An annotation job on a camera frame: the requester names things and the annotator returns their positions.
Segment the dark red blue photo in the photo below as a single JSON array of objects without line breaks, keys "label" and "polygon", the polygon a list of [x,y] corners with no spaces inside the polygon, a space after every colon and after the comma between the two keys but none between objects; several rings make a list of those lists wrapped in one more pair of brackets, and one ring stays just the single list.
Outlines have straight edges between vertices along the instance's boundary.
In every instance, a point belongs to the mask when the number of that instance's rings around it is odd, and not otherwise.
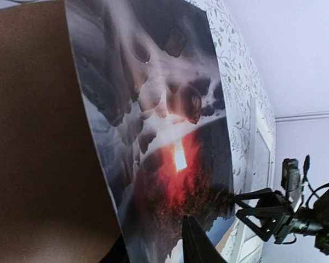
[{"label": "dark red blue photo", "polygon": [[234,220],[219,66],[188,1],[66,1],[87,118],[131,262],[182,262],[192,215],[213,244]]}]

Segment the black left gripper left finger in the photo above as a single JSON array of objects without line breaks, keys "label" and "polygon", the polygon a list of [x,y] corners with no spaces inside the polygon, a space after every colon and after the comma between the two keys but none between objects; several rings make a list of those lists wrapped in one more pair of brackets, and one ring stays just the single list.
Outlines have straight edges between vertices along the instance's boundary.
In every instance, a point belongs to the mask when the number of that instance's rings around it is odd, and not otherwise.
[{"label": "black left gripper left finger", "polygon": [[99,263],[129,263],[129,256],[122,235],[118,237],[115,244]]}]

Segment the brown cardboard backing board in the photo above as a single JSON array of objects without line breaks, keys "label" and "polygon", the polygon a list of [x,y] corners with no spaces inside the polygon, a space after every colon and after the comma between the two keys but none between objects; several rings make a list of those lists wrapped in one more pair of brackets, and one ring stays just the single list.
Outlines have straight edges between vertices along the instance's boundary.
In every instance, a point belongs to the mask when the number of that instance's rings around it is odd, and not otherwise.
[{"label": "brown cardboard backing board", "polygon": [[63,2],[0,10],[0,262],[104,262],[120,235]]}]

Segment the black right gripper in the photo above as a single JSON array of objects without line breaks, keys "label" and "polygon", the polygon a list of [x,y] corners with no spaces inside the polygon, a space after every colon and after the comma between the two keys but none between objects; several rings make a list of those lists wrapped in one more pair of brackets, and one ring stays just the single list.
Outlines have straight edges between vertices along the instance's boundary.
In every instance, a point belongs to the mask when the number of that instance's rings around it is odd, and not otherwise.
[{"label": "black right gripper", "polygon": [[[258,201],[255,208],[246,203],[251,200]],[[274,236],[275,244],[291,244],[285,242],[289,234],[316,236],[324,230],[311,209],[301,207],[295,212],[280,191],[264,188],[235,195],[233,201],[244,208],[236,216],[264,242]]]}]

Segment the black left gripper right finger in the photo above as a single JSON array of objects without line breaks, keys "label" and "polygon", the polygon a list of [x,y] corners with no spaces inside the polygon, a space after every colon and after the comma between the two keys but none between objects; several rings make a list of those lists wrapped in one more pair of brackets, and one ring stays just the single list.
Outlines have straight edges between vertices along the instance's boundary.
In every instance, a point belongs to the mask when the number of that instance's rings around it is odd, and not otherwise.
[{"label": "black left gripper right finger", "polygon": [[183,259],[187,263],[227,263],[193,216],[183,217]]}]

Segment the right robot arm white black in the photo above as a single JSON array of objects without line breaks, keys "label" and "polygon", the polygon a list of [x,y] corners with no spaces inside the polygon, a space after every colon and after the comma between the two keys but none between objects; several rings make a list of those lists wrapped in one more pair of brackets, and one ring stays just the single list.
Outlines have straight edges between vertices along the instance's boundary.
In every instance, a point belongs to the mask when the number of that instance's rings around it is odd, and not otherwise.
[{"label": "right robot arm white black", "polygon": [[236,195],[234,202],[241,207],[236,216],[261,240],[267,242],[272,236],[275,244],[286,244],[289,234],[314,236],[314,247],[329,255],[329,183],[317,188],[327,191],[309,207],[297,211],[278,190],[265,188],[251,193]]}]

